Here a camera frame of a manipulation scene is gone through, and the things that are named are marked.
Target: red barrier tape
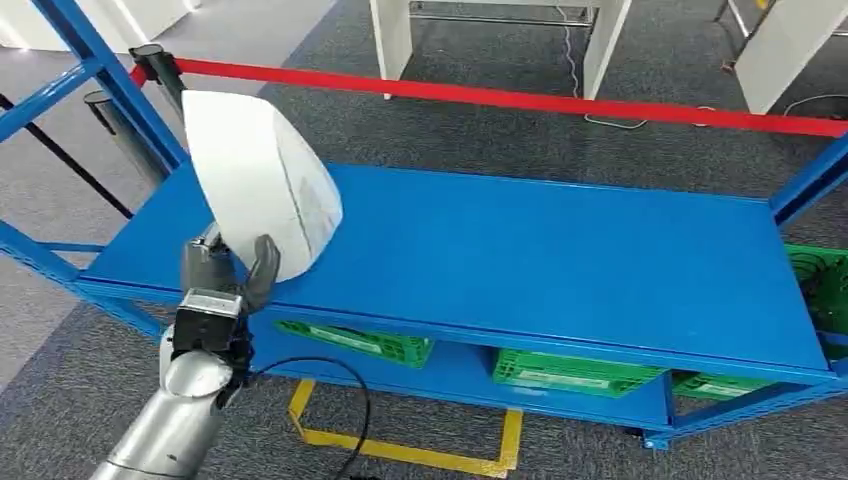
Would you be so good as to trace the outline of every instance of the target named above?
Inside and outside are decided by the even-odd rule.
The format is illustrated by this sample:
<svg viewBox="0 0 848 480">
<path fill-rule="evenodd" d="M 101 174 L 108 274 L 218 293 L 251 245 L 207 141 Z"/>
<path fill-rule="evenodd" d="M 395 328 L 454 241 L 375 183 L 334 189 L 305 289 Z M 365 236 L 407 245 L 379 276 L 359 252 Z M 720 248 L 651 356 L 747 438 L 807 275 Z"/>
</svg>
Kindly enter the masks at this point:
<svg viewBox="0 0 848 480">
<path fill-rule="evenodd" d="M 823 137 L 839 137 L 848 132 L 848 122 L 808 117 L 753 115 L 721 110 L 661 103 L 585 100 L 582 98 L 510 92 L 489 88 L 462 87 L 407 80 L 381 80 L 339 73 L 324 73 L 291 68 L 210 62 L 177 58 L 184 73 L 279 82 L 303 87 L 330 88 L 354 92 L 389 93 L 392 95 L 445 102 L 491 105 L 495 107 L 539 110 L 545 112 L 589 114 L 605 117 L 649 120 L 652 122 L 703 124 L 713 127 L 741 128 L 760 132 L 794 133 Z"/>
<path fill-rule="evenodd" d="M 135 83 L 136 86 L 138 86 L 139 88 L 141 88 L 145 84 L 145 82 L 147 82 L 147 77 L 144 75 L 144 70 L 142 70 L 141 67 L 139 67 L 138 65 L 136 65 L 135 67 L 133 67 L 132 70 L 130 70 L 130 78 L 132 79 L 133 83 Z"/>
</svg>

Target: white paper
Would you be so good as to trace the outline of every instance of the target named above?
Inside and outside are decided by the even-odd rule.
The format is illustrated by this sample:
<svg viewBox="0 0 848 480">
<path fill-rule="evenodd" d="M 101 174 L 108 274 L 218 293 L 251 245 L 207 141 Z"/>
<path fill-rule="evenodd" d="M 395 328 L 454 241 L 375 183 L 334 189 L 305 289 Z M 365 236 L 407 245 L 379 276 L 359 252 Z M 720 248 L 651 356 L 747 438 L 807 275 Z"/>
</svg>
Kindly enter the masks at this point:
<svg viewBox="0 0 848 480">
<path fill-rule="evenodd" d="M 254 241 L 280 250 L 277 281 L 315 262 L 342 219 L 339 191 L 321 160 L 270 103 L 246 95 L 183 92 L 194 170 L 227 246 L 250 268 Z"/>
</svg>

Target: label on crate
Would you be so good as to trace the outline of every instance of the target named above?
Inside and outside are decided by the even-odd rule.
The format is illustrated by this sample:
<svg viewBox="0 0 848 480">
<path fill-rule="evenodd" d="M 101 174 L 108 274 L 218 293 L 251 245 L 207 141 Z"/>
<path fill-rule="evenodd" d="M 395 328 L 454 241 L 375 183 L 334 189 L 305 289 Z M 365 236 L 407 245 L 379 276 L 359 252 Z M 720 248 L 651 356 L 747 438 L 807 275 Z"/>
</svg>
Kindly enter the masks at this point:
<svg viewBox="0 0 848 480">
<path fill-rule="evenodd" d="M 745 388 L 722 387 L 709 383 L 705 383 L 700 387 L 696 388 L 695 390 L 704 393 L 714 393 L 716 395 L 723 395 L 725 397 L 738 397 L 740 395 L 745 395 L 746 393 L 751 392 L 751 390 Z"/>
<path fill-rule="evenodd" d="M 347 338 L 345 336 L 328 332 L 326 330 L 322 330 L 316 327 L 309 327 L 309 333 L 315 335 L 316 337 L 323 338 L 324 340 L 329 340 L 331 342 L 341 343 L 342 345 L 347 345 L 349 347 L 358 348 L 360 350 L 366 350 L 371 353 L 383 353 L 383 349 L 380 348 L 379 345 L 375 345 L 373 343 L 363 342 L 362 340 L 356 340 L 353 338 Z"/>
<path fill-rule="evenodd" d="M 559 383 L 561 385 L 573 385 L 575 387 L 609 388 L 609 380 L 598 380 L 595 378 L 569 377 L 566 375 L 551 375 L 550 373 L 533 372 L 524 370 L 518 374 L 518 378 L 524 380 L 536 380 L 539 382 Z"/>
</svg>

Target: wheel caster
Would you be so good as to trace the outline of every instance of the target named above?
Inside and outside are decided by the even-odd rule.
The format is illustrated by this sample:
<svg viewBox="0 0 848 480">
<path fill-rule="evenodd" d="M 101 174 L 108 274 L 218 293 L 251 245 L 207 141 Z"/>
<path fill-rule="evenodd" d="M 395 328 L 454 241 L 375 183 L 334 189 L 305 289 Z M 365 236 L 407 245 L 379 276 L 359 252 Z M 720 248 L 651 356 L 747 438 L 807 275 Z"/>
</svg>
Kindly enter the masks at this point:
<svg viewBox="0 0 848 480">
<path fill-rule="evenodd" d="M 642 438 L 642 435 L 644 433 L 645 433 L 645 431 L 642 430 L 641 428 L 625 427 L 625 429 L 624 429 L 624 434 L 629 435 L 631 437 Z"/>
</svg>

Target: yellow floor tape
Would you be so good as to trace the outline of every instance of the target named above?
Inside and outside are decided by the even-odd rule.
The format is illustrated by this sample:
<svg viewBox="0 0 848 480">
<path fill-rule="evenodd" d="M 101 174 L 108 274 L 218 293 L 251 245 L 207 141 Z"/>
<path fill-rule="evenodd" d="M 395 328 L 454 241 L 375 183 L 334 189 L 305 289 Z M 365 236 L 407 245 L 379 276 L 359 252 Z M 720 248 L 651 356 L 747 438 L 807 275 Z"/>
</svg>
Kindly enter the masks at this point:
<svg viewBox="0 0 848 480">
<path fill-rule="evenodd" d="M 309 402 L 309 397 L 312 395 L 314 388 L 315 380 L 301 380 L 289 403 L 289 417 L 291 417 L 295 428 L 300 432 L 301 438 L 309 445 L 337 446 L 347 449 L 354 448 L 356 442 L 359 440 L 357 437 L 303 428 L 303 425 L 300 423 L 300 417 L 306 409 L 306 404 Z M 518 448 L 521 442 L 522 420 L 523 413 L 520 410 L 507 410 L 504 417 L 503 436 L 501 437 L 501 453 L 497 461 L 463 457 L 375 440 L 366 440 L 362 445 L 362 453 L 374 457 L 445 468 L 475 475 L 506 478 L 509 470 L 515 470 L 518 465 Z"/>
</svg>

